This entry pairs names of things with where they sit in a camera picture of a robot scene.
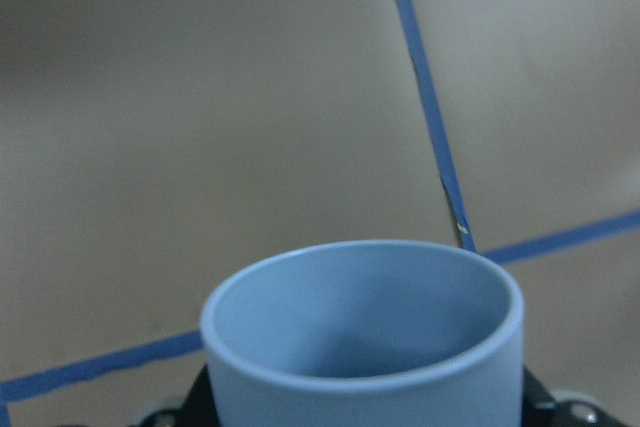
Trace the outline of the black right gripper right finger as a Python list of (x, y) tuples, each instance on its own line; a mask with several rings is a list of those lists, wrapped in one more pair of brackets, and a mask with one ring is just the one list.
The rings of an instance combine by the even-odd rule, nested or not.
[(524, 368), (521, 411), (521, 426), (526, 427), (625, 425), (586, 394), (552, 392), (528, 368)]

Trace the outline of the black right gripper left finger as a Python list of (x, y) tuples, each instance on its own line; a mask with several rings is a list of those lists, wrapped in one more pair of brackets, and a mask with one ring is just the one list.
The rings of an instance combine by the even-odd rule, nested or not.
[(187, 395), (171, 399), (143, 412), (130, 422), (131, 426), (218, 427), (220, 420), (213, 398), (210, 375), (203, 367)]

